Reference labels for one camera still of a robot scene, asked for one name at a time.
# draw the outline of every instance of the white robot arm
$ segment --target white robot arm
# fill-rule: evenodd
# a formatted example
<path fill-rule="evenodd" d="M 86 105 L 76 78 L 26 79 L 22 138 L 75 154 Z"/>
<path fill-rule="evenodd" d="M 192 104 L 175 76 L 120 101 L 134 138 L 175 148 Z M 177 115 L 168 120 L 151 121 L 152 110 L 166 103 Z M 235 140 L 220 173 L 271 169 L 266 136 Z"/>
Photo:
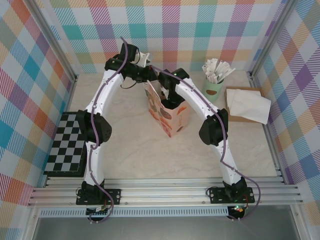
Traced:
<path fill-rule="evenodd" d="M 215 203 L 215 201 L 218 201 L 218 203 L 240 203 L 244 198 L 244 194 L 245 196 L 251 196 L 252 189 L 247 187 L 245 179 L 235 171 L 237 170 L 237 166 L 230 152 L 228 139 L 223 138 L 223 134 L 225 134 L 225 138 L 228 137 L 226 133 L 228 131 L 227 111 L 225 109 L 219 110 L 209 102 L 196 88 L 192 79 L 183 69 L 180 68 L 172 73 L 181 80 L 178 81 L 170 76 L 170 74 L 165 74 L 165 72 L 157 75 L 152 66 L 143 67 L 132 63 L 136 57 L 137 47 L 130 44 L 128 46 L 129 56 L 131 57 L 125 64 L 125 67 L 115 75 L 119 66 L 124 63 L 124 58 L 121 57 L 123 56 L 123 49 L 121 49 L 121 53 L 117 55 L 117 58 L 110 58 L 106 62 L 106 71 L 103 74 L 102 82 L 93 100 L 86 107 L 85 111 L 79 110 L 77 114 L 77 120 L 86 141 L 87 162 L 85 178 L 79 190 L 80 194 L 78 195 L 76 204 L 95 205 L 103 203 L 106 199 L 106 196 L 100 190 L 104 187 L 104 174 L 102 171 L 104 157 L 100 154 L 100 150 L 106 144 L 105 142 L 109 140 L 112 132 L 111 126 L 106 121 L 108 107 L 114 93 L 126 77 L 131 77 L 137 83 L 146 82 L 147 80 L 158 80 L 162 87 L 168 90 L 168 99 L 172 103 L 177 104 L 177 106 L 186 100 L 203 120 L 203 125 L 199 131 L 201 140 L 205 144 L 211 145 L 215 154 L 220 158 L 223 155 L 225 143 L 224 164 L 220 163 L 224 187 L 214 188 L 214 194 L 217 197 L 211 197 L 211 203 Z M 218 121 L 212 110 L 220 116 L 223 124 Z M 96 129 L 97 135 L 94 134 L 93 125 L 95 126 L 94 129 Z M 96 146 L 96 136 L 98 136 L 98 146 Z M 249 202 L 252 203 L 254 201 L 252 194 Z"/>

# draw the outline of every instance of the white napkin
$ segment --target white napkin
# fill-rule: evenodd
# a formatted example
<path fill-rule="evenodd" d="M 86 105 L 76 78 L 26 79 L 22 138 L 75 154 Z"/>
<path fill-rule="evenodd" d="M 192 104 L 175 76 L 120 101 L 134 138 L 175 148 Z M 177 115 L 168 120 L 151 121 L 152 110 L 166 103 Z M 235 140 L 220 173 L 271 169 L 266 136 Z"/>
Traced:
<path fill-rule="evenodd" d="M 257 96 L 261 96 L 261 92 L 259 90 L 241 90 L 241 91 L 250 92 L 250 93 L 256 94 Z M 226 89 L 226 105 L 229 109 L 231 108 L 231 104 L 232 104 L 232 101 L 234 100 L 235 93 L 236 93 L 236 89 L 230 89 L 230 88 Z"/>
<path fill-rule="evenodd" d="M 236 89 L 230 115 L 267 124 L 271 101 L 251 91 Z"/>

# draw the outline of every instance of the green cup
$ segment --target green cup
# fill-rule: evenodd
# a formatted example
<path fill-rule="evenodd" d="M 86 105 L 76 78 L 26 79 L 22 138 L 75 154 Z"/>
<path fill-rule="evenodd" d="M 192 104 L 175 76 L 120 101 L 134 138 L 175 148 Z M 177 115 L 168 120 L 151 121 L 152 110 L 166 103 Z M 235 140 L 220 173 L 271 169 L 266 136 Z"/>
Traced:
<path fill-rule="evenodd" d="M 208 99 L 210 102 L 214 102 L 218 99 L 220 90 L 224 84 L 224 80 L 222 82 L 215 84 L 211 83 L 208 80 L 204 81 L 204 85 L 202 88 L 202 94 Z"/>

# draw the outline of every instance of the marble surface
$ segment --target marble surface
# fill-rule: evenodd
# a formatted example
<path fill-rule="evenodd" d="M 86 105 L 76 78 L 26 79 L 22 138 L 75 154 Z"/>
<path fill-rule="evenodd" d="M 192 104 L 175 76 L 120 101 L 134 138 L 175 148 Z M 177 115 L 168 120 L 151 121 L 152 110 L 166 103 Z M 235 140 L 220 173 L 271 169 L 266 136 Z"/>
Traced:
<path fill-rule="evenodd" d="M 189 73 L 201 90 L 202 72 Z M 76 84 L 70 111 L 84 110 L 102 80 L 102 73 L 82 73 Z M 126 78 L 123 87 L 134 82 Z M 235 71 L 225 80 L 219 99 L 225 108 L 226 86 L 249 86 L 247 74 Z M 200 118 L 191 110 L 188 126 L 169 138 L 148 111 L 142 84 L 119 89 L 107 114 L 112 126 L 110 140 L 103 148 L 104 177 L 108 179 L 210 178 L 221 177 L 219 159 L 199 138 Z M 276 176 L 268 143 L 260 123 L 230 122 L 229 144 L 240 172 L 248 177 Z"/>

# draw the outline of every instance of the chess board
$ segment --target chess board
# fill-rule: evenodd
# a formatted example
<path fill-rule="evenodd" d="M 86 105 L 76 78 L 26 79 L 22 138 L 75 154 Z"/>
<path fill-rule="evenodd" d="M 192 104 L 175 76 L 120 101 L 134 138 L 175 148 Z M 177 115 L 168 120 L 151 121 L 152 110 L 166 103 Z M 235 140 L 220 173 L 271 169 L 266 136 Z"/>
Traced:
<path fill-rule="evenodd" d="M 76 112 L 64 112 L 52 143 L 44 174 L 48 177 L 83 177 L 87 148 Z"/>

